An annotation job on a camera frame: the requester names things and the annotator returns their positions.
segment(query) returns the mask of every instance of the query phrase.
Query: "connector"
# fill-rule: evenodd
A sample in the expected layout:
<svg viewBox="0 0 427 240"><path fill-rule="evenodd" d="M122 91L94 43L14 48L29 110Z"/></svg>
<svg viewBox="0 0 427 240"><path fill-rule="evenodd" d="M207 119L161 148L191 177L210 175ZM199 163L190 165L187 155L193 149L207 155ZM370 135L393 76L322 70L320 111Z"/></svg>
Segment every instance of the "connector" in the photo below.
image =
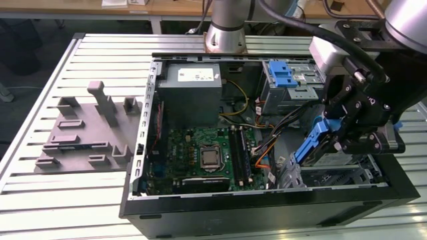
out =
<svg viewBox="0 0 427 240"><path fill-rule="evenodd" d="M195 34L198 32L198 28L193 28L186 32L186 34Z"/></svg>
<svg viewBox="0 0 427 240"><path fill-rule="evenodd" d="M269 70L278 88L296 88L300 83L293 78L293 69L285 61L270 61Z"/></svg>

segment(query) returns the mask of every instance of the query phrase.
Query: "sticker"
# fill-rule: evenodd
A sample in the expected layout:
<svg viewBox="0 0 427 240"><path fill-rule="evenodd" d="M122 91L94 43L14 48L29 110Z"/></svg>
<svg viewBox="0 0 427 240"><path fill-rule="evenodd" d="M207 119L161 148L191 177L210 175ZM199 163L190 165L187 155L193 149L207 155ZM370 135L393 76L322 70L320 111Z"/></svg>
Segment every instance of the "sticker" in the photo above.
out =
<svg viewBox="0 0 427 240"><path fill-rule="evenodd" d="M272 181L273 183L277 182L277 177L276 177L276 175L273 174L273 172L269 173L269 179L270 179L270 181Z"/></svg>
<svg viewBox="0 0 427 240"><path fill-rule="evenodd" d="M182 68L178 71L179 82L209 82L214 81L213 68Z"/></svg>
<svg viewBox="0 0 427 240"><path fill-rule="evenodd" d="M256 112L257 112L257 115L262 115L264 108L261 106L257 106L256 107Z"/></svg>
<svg viewBox="0 0 427 240"><path fill-rule="evenodd" d="M305 74L294 75L294 80L306 80Z"/></svg>
<svg viewBox="0 0 427 240"><path fill-rule="evenodd" d="M352 154L344 153L340 151L337 153L326 153L314 166L334 166L334 165L346 165L354 159Z"/></svg>
<svg viewBox="0 0 427 240"><path fill-rule="evenodd" d="M130 14L149 14L147 11L129 11Z"/></svg>

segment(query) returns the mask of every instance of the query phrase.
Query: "gray power supply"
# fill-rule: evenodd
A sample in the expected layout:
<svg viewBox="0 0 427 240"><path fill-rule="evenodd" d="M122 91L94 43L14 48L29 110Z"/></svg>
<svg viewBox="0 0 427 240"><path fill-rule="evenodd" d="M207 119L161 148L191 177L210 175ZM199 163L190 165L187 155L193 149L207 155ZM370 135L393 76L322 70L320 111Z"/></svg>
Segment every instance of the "gray power supply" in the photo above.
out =
<svg viewBox="0 0 427 240"><path fill-rule="evenodd" d="M214 127L219 121L222 75L219 64L171 64L158 91L171 128Z"/></svg>

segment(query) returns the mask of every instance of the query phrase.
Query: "ram slot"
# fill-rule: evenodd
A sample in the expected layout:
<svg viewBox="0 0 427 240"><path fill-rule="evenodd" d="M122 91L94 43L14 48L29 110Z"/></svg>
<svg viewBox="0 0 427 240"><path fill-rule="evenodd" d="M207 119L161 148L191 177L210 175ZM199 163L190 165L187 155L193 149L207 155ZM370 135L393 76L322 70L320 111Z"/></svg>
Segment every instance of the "ram slot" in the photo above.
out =
<svg viewBox="0 0 427 240"><path fill-rule="evenodd" d="M234 180L238 186L249 184L252 177L252 162L248 151L244 131L238 128L229 130L229 141L232 149L232 162Z"/></svg>

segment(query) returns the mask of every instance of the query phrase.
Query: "wooden table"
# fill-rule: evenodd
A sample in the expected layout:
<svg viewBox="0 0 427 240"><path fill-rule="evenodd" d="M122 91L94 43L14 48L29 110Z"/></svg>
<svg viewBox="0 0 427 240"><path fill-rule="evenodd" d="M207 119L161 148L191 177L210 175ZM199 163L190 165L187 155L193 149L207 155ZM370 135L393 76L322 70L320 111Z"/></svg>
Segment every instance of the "wooden table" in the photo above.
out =
<svg viewBox="0 0 427 240"><path fill-rule="evenodd" d="M341 1L345 1L345 7L340 14L374 14L365 0ZM0 18L150 20L155 34L162 34L162 21L201 20L202 0L150 0L147 5L130 4L129 8L119 9L103 9L102 2L103 0L0 0ZM309 0L305 13L309 23L336 21L328 15L321 0Z"/></svg>

